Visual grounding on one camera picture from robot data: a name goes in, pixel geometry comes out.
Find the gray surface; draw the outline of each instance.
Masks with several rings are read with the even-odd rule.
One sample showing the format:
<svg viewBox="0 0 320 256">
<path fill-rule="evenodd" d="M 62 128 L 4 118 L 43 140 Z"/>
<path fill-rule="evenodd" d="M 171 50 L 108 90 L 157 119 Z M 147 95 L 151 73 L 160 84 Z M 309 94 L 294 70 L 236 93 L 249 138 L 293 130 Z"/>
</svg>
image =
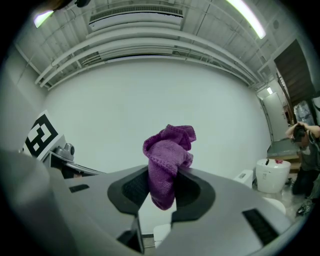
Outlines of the gray surface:
<svg viewBox="0 0 320 256">
<path fill-rule="evenodd" d="M 119 212 L 107 196 L 109 186 L 125 176 L 139 171 L 145 165 L 136 166 L 123 171 L 99 174 L 95 176 L 68 178 L 66 186 L 73 187 L 86 184 L 88 189 L 73 193 L 75 201 L 79 202 L 102 230 L 117 239 L 124 231 L 131 230 L 135 216 Z"/>
<path fill-rule="evenodd" d="M 106 184 L 141 167 L 66 182 L 59 170 L 46 170 L 32 157 L 3 151 L 0 156 L 1 185 L 11 207 L 33 237 L 53 255 L 138 255 L 115 239 L 120 228 L 127 228 L 132 216 L 113 211 L 113 205 L 109 204 L 108 209 L 102 205 L 108 203 Z M 289 228 L 291 223 L 281 212 L 246 186 L 196 169 L 189 172 L 214 187 L 214 205 L 199 220 L 174 223 L 156 255 L 241 256 L 258 251 L 262 244 L 241 214 L 253 208 L 280 234 Z M 92 190 L 86 189 L 91 190 L 87 195 L 75 196 L 86 190 L 71 194 L 66 186 L 83 182 L 91 185 Z M 93 192 L 101 195 L 93 197 Z"/>
<path fill-rule="evenodd" d="M 299 149 L 289 138 L 273 141 L 267 150 L 267 157 L 296 155 Z"/>
<path fill-rule="evenodd" d="M 257 252 L 263 245 L 242 215 L 246 210 L 259 210 L 279 234 L 291 226 L 285 215 L 243 184 L 192 168 L 189 172 L 212 185 L 215 202 L 200 219 L 174 223 L 157 248 L 157 256 L 244 256 Z"/>
</svg>

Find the white ceiling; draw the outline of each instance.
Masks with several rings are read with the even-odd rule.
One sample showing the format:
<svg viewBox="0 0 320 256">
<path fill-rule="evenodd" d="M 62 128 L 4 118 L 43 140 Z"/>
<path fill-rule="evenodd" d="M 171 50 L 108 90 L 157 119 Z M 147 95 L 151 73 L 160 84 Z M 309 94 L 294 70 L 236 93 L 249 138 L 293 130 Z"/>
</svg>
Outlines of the white ceiling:
<svg viewBox="0 0 320 256">
<path fill-rule="evenodd" d="M 273 77 L 276 72 L 273 59 L 295 39 L 297 34 L 297 27 L 274 0 L 246 0 L 246 3 L 253 10 L 266 31 L 266 36 L 263 39 L 258 38 L 244 17 L 226 0 L 170 0 L 170 2 L 174 2 L 174 4 L 169 4 L 168 1 L 154 0 L 91 0 L 90 4 L 84 8 L 78 8 L 70 4 L 69 7 L 55 12 L 39 28 L 34 26 L 32 19 L 26 22 L 15 40 L 15 47 L 40 74 L 48 66 L 51 66 L 52 62 L 60 55 L 93 36 L 91 34 L 93 30 L 89 26 L 92 14 L 119 6 L 136 4 L 173 6 L 182 9 L 183 12 L 183 20 L 180 26 L 175 29 L 195 35 L 201 39 L 206 39 L 225 49 L 235 58 L 241 60 L 254 73 L 256 78 L 253 77 L 252 80 L 249 80 L 246 77 L 248 76 L 248 72 L 244 72 L 245 74 L 239 72 L 237 69 L 239 64 L 236 61 L 226 57 L 221 51 L 199 43 L 197 40 L 169 35 L 148 35 L 145 33 L 139 36 L 123 35 L 112 40 L 148 37 L 172 39 L 193 44 L 203 48 L 203 51 L 190 49 L 186 46 L 177 46 L 175 43 L 172 47 L 168 47 L 162 43 L 154 44 L 146 42 L 141 43 L 141 46 L 138 48 L 136 44 L 134 53 L 147 53 L 150 51 L 150 48 L 153 48 L 152 51 L 158 51 L 164 55 L 175 56 L 177 58 L 190 58 L 198 63 L 210 64 L 211 67 L 218 66 L 220 69 L 228 70 L 242 80 L 247 81 L 249 87 L 257 90 Z M 73 56 L 77 56 L 90 49 L 90 47 L 104 44 L 105 42 L 102 40 L 98 44 L 88 45 L 75 51 L 60 61 L 44 78 L 47 78 L 51 72 Z M 232 67 L 224 61 L 209 57 L 205 53 L 205 50 L 210 50 L 214 54 L 226 58 L 228 61 L 235 63 L 237 67 Z M 55 85 L 70 74 L 80 72 L 82 68 L 99 62 L 101 58 L 99 56 L 95 58 L 99 53 L 101 54 L 101 52 L 94 52 L 79 59 L 77 62 L 71 63 L 49 79 L 45 86 L 48 88 Z M 121 51 L 113 53 L 112 56 L 125 55 L 127 53 L 128 51 L 121 49 Z M 93 58 L 95 62 L 86 62 L 88 58 L 91 58 L 89 60 Z"/>
</svg>

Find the white wall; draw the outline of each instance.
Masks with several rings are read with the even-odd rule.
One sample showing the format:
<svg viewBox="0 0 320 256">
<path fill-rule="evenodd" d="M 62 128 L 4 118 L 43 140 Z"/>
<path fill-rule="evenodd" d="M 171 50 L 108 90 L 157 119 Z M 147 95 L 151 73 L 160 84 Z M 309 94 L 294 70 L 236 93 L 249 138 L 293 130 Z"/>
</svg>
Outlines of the white wall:
<svg viewBox="0 0 320 256">
<path fill-rule="evenodd" d="M 106 173 L 147 164 L 143 142 L 167 124 L 193 126 L 192 167 L 227 178 L 254 168 L 270 145 L 253 91 L 225 72 L 182 62 L 110 64 L 59 85 L 44 106 L 74 144 L 76 163 Z M 148 198 L 142 233 L 169 223 L 172 211 Z"/>
<path fill-rule="evenodd" d="M 19 150 L 42 110 L 48 91 L 35 85 L 38 74 L 14 48 L 0 71 L 0 147 Z"/>
</svg>

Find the gray robot arm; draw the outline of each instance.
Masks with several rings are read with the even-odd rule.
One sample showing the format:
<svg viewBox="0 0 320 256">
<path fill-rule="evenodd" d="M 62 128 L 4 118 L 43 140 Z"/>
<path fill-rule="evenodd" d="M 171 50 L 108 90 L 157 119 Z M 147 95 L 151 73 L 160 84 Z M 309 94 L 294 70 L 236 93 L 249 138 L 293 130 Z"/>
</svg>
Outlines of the gray robot arm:
<svg viewBox="0 0 320 256">
<path fill-rule="evenodd" d="M 0 167 L 11 209 L 47 251 L 144 253 L 138 210 L 149 193 L 147 166 L 63 179 L 57 168 L 3 151 Z M 174 188 L 177 211 L 171 232 L 156 250 L 159 256 L 249 255 L 291 225 L 254 191 L 208 172 L 179 169 Z"/>
</svg>

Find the person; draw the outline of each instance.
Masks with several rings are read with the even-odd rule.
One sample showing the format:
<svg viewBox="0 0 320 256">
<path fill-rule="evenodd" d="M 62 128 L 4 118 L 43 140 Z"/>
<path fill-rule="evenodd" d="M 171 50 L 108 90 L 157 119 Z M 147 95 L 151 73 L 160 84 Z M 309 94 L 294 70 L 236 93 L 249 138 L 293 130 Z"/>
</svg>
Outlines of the person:
<svg viewBox="0 0 320 256">
<path fill-rule="evenodd" d="M 294 195 L 305 194 L 309 197 L 314 181 L 320 173 L 320 127 L 298 122 L 290 127 L 286 136 L 300 148 L 301 167 L 292 187 Z"/>
</svg>

